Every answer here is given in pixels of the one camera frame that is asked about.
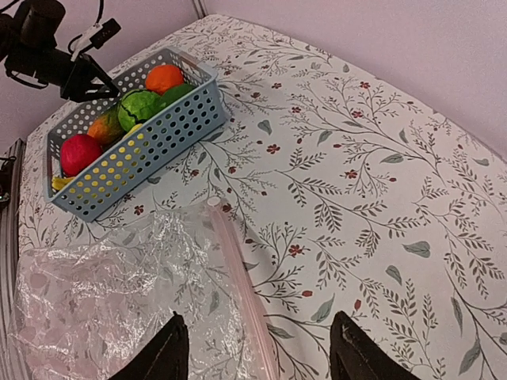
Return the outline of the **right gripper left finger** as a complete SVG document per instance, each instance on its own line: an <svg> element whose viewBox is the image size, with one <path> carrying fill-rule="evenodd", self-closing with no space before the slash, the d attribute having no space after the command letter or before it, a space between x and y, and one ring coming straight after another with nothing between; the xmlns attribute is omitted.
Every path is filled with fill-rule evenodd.
<svg viewBox="0 0 507 380"><path fill-rule="evenodd" d="M189 378L189 331L174 312L150 342L110 380L186 380Z"/></svg>

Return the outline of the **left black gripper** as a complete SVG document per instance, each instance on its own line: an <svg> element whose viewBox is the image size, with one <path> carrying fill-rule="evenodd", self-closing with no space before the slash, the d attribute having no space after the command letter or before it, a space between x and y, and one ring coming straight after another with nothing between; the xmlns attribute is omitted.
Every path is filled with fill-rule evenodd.
<svg viewBox="0 0 507 380"><path fill-rule="evenodd" d="M71 71L60 88L60 97L68 101L113 99L119 89L98 63L87 54L71 62Z"/></svg>

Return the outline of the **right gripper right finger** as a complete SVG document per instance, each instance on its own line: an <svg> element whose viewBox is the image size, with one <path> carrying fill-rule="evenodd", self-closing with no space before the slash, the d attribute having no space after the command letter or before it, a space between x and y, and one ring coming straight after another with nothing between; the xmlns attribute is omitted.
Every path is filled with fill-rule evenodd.
<svg viewBox="0 0 507 380"><path fill-rule="evenodd" d="M330 328L330 376L333 380L419 380L391 359L344 311Z"/></svg>

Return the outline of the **green toy watermelon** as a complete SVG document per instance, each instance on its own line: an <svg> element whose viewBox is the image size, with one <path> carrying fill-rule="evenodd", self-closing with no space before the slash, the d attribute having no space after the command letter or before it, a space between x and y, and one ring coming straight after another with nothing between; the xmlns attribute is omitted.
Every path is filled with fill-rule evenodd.
<svg viewBox="0 0 507 380"><path fill-rule="evenodd" d="M135 125L144 124L158 114L162 110L161 98L156 92L145 89L134 89L123 95L117 107L123 130L129 132Z"/></svg>

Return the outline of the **red toy apple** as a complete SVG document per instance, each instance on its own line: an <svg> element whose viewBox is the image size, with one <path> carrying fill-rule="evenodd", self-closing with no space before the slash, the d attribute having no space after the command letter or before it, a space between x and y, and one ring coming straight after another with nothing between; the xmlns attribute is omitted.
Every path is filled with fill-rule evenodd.
<svg viewBox="0 0 507 380"><path fill-rule="evenodd" d="M67 177L75 177L102 155L99 142L89 135L75 135L60 149L60 165Z"/></svg>

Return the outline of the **blue plastic basket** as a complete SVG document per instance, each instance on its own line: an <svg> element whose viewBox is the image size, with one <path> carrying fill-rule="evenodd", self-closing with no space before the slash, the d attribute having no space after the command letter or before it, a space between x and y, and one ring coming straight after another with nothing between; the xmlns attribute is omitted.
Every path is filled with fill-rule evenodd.
<svg viewBox="0 0 507 380"><path fill-rule="evenodd" d="M64 113L48 132L43 185L49 203L92 222L127 192L225 123L217 71L176 47L165 47L138 59L116 73L113 83L121 95L144 89L148 73L160 64L181 69L193 90L146 121L127 110L135 122L134 131L116 140L60 190L54 189L51 182L63 174L59 162L62 145L76 135L84 135L92 122L120 98L81 103Z"/></svg>

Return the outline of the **clear zip top bag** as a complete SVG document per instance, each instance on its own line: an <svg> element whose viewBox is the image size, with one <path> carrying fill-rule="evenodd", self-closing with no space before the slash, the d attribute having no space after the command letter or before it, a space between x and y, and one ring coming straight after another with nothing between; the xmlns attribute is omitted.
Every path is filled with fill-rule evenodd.
<svg viewBox="0 0 507 380"><path fill-rule="evenodd" d="M277 379L273 345L217 197L18 262L9 337L26 379L110 379L176 312L188 379Z"/></svg>

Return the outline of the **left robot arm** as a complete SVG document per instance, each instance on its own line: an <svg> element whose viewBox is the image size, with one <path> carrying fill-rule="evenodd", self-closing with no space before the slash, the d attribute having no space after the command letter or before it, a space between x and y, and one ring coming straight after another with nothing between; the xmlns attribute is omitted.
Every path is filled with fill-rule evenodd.
<svg viewBox="0 0 507 380"><path fill-rule="evenodd" d="M105 3L99 2L96 21L67 45L57 48L55 33L66 10L59 1L12 1L1 8L1 61L6 76L34 89L59 88L64 100L82 103L117 97L110 76L89 55L113 38L121 27L103 22Z"/></svg>

